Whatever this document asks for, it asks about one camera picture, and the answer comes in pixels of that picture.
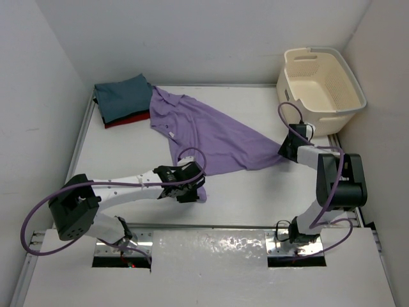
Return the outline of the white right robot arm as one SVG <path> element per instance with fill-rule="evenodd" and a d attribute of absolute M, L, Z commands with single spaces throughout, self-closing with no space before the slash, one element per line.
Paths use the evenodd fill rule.
<path fill-rule="evenodd" d="M 367 186 L 362 158 L 344 153 L 339 147 L 314 146 L 307 139 L 312 127 L 304 122 L 290 124 L 279 155 L 316 171 L 316 199 L 294 217 L 288 228 L 291 244 L 315 241 L 324 226 L 344 211 L 355 210 L 367 202 Z"/>

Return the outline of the red t shirt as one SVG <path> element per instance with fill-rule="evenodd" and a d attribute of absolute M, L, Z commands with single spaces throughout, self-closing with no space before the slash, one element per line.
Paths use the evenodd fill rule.
<path fill-rule="evenodd" d="M 150 114 L 149 113 L 135 114 L 135 115 L 129 116 L 127 118 L 121 118 L 121 119 L 115 120 L 115 121 L 110 122 L 110 123 L 105 123 L 104 127 L 106 129 L 109 129 L 111 127 L 126 125 L 126 124 L 134 123 L 134 122 L 140 122 L 140 121 L 147 120 L 147 119 L 150 119 Z"/>

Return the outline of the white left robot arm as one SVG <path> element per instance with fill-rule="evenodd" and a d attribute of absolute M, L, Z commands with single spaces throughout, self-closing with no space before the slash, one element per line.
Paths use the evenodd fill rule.
<path fill-rule="evenodd" d="M 159 166 L 131 177 L 91 180 L 79 174 L 48 202 L 62 241 L 84 235 L 119 245 L 132 239 L 124 218 L 110 217 L 104 211 L 140 200 L 174 198 L 180 203 L 195 202 L 197 190 L 205 183 L 205 173 L 195 161 L 182 166 Z"/>

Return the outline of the black t shirt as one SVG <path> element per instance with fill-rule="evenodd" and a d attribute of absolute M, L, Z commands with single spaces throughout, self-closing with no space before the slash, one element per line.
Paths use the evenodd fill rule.
<path fill-rule="evenodd" d="M 121 118 L 141 113 L 150 113 L 151 99 L 143 98 L 114 98 L 99 100 L 94 97 L 93 102 L 98 105 L 103 123 L 110 123 Z"/>

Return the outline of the teal t shirt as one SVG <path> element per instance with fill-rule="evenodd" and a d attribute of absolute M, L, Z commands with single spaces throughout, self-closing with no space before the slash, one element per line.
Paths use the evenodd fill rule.
<path fill-rule="evenodd" d="M 142 74 L 131 79 L 115 83 L 100 83 L 94 85 L 94 97 L 101 104 L 104 100 L 114 98 L 152 98 L 153 86 Z"/>

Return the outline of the lavender t shirt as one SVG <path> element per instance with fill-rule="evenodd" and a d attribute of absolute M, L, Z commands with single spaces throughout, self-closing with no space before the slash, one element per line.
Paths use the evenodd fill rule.
<path fill-rule="evenodd" d="M 284 159 L 280 144 L 187 95 L 157 86 L 150 102 L 151 128 L 168 139 L 173 163 L 193 156 L 207 175 L 269 168 Z"/>

